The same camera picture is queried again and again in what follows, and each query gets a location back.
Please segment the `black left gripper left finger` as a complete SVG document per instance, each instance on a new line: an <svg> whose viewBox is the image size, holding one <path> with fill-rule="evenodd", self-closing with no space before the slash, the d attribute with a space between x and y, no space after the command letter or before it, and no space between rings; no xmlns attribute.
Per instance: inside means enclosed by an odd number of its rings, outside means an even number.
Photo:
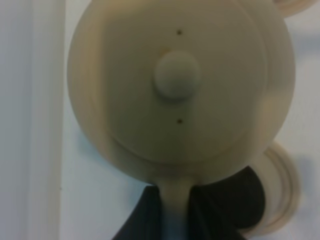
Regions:
<svg viewBox="0 0 320 240"><path fill-rule="evenodd" d="M164 206L157 186L146 186L134 210L114 240L161 240Z"/></svg>

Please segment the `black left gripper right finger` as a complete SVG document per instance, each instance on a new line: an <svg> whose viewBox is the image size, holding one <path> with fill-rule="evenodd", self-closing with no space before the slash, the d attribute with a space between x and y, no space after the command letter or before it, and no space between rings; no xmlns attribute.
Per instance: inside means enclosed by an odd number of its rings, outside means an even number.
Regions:
<svg viewBox="0 0 320 240"><path fill-rule="evenodd" d="M195 186L188 203L188 239L243 240L242 230L256 226L265 210L265 192L246 167L222 181Z"/></svg>

